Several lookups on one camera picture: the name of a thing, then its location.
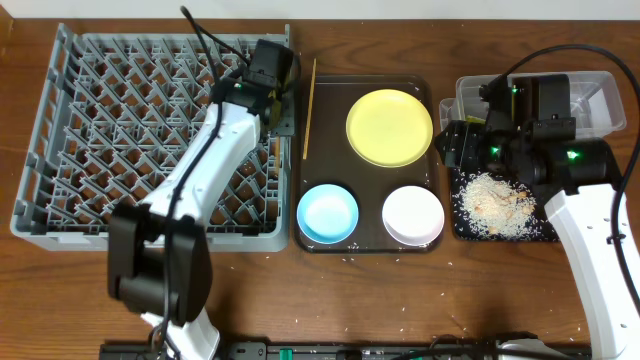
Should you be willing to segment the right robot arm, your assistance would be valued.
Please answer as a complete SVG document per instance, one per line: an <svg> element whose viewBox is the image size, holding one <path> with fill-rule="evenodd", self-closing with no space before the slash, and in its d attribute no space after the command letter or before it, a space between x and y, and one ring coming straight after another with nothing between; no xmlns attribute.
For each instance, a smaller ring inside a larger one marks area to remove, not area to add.
<svg viewBox="0 0 640 360"><path fill-rule="evenodd" d="M442 163L532 191L570 263L596 359L639 356L639 250L605 136L625 125L605 71L467 76L442 121Z"/></svg>

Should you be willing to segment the white bowl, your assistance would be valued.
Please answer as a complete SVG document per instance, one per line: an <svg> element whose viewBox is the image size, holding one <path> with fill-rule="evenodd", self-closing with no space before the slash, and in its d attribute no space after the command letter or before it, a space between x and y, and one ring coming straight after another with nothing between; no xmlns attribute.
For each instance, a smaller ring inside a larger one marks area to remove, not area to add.
<svg viewBox="0 0 640 360"><path fill-rule="evenodd" d="M397 242L414 247L427 246L441 234L444 208L438 197L426 188L404 186L385 199L382 222Z"/></svg>

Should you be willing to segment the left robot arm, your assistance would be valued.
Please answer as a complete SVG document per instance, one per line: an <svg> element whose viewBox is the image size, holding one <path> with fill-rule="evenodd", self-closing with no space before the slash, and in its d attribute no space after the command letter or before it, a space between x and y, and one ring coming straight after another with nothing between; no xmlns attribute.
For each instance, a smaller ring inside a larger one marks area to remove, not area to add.
<svg viewBox="0 0 640 360"><path fill-rule="evenodd" d="M242 160L277 127L300 68L260 39L252 60L217 78L205 122L169 176L139 205L119 203L108 229L107 289L152 321L147 344L104 344L103 359L211 359L220 335L205 304L212 285L206 229Z"/></svg>

